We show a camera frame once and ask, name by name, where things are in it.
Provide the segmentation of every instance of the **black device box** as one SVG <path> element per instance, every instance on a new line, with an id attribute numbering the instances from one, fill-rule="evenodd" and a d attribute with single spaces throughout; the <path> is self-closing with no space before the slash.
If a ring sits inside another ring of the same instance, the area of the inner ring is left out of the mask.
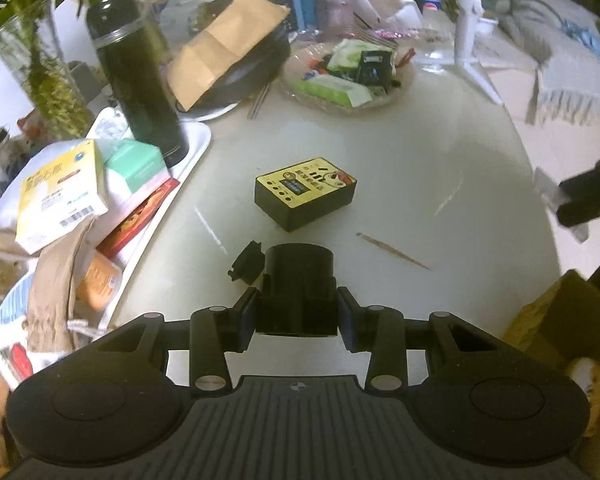
<path id="1" fill-rule="evenodd" d="M 311 173 L 317 172 L 310 170 L 323 173 L 318 173 L 319 178 L 315 178 Z M 336 186 L 328 184 L 328 181 L 335 181 Z M 314 158 L 258 177 L 254 200 L 280 227 L 291 232 L 351 203 L 356 184 L 357 181 L 353 177 L 330 162 L 323 158 Z M 304 199 L 304 203 L 296 205 L 298 196 L 302 197 L 305 191 L 314 198 Z M 284 200 L 279 197 L 283 194 L 288 195 Z"/>

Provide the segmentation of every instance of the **glass vase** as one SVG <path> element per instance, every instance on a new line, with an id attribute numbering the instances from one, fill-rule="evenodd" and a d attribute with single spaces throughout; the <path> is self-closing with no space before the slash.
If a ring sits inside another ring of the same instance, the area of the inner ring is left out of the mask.
<path id="1" fill-rule="evenodd" d="M 57 140 L 88 133 L 93 114 L 62 58 L 49 1 L 16 13 L 0 28 L 0 58 Z"/>

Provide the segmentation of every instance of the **black snack package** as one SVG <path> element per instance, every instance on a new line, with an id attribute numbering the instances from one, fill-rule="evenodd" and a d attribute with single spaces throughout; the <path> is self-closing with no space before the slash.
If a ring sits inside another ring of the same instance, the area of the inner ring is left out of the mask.
<path id="1" fill-rule="evenodd" d="M 356 83 L 364 86 L 380 86 L 385 91 L 391 88 L 393 64 L 392 52 L 388 50 L 365 50 L 360 55 Z"/>

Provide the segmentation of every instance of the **wooden stick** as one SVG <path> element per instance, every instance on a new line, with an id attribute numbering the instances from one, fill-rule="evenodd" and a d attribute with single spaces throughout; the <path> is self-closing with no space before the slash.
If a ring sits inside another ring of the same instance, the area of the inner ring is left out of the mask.
<path id="1" fill-rule="evenodd" d="M 385 251 L 393 254 L 394 256 L 398 256 L 399 258 L 402 258 L 403 260 L 407 260 L 408 262 L 411 262 L 412 264 L 416 264 L 417 266 L 422 267 L 423 269 L 431 270 L 426 265 L 421 264 L 418 260 L 414 260 L 410 256 L 407 256 L 403 252 L 399 251 L 398 249 L 391 247 L 391 245 L 389 245 L 389 244 L 385 244 L 384 242 L 381 242 L 380 240 L 376 240 L 375 238 L 372 238 L 371 236 L 365 235 L 363 233 L 356 233 L 356 236 L 359 236 L 365 242 L 369 242 L 370 244 L 373 244 L 376 247 L 380 247 L 381 249 L 384 249 Z"/>

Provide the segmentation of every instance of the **blanket fringe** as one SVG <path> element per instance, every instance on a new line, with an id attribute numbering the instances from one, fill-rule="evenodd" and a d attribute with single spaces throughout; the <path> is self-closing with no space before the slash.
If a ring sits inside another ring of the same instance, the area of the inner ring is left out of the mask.
<path id="1" fill-rule="evenodd" d="M 571 124 L 590 126 L 600 123 L 600 97 L 571 90 L 539 92 L 535 122 L 562 119 Z"/>

